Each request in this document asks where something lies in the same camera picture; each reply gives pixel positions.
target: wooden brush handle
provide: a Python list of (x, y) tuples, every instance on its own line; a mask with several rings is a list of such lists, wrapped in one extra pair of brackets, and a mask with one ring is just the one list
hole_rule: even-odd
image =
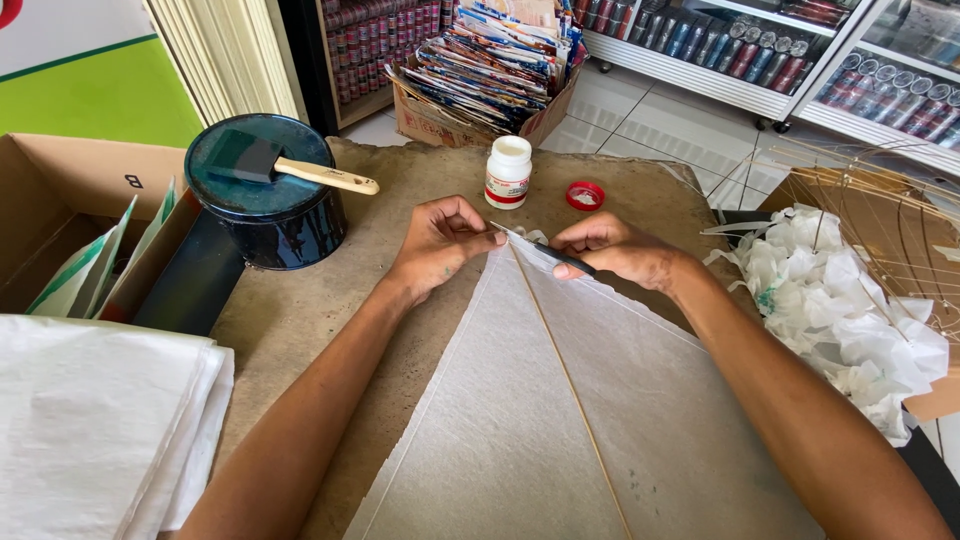
[(376, 180), (346, 173), (306, 161), (293, 161), (287, 158), (277, 158), (274, 170), (278, 173), (292, 174), (298, 178), (317, 184), (332, 185), (347, 191), (356, 191), (365, 195), (375, 195), (380, 190)]

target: person's left hand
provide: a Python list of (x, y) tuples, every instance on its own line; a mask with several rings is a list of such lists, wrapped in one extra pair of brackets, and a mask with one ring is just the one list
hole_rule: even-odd
[(407, 236), (384, 280), (409, 291), (416, 306), (468, 260), (506, 241), (505, 233), (487, 231), (487, 223), (462, 195), (416, 205)]

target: bottle label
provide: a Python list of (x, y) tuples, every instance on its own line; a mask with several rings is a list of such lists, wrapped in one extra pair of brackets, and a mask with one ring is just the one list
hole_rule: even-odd
[(518, 203), (527, 196), (527, 186), (530, 184), (530, 177), (513, 182), (500, 180), (487, 171), (487, 196), (496, 201), (509, 205)]

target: paint can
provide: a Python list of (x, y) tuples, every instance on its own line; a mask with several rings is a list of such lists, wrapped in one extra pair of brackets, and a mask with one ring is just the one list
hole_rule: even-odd
[(283, 173), (260, 184), (206, 172), (216, 140), (236, 130), (279, 143), (285, 158), (334, 167), (333, 154), (316, 130), (279, 114), (242, 114), (203, 130), (183, 161), (187, 184), (217, 216), (243, 258), (270, 270), (294, 270), (323, 260), (347, 234), (340, 190)]

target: green wall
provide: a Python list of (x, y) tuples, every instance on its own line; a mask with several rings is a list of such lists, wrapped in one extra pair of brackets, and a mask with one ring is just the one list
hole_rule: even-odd
[(0, 134), (186, 148), (200, 130), (156, 35), (0, 77)]

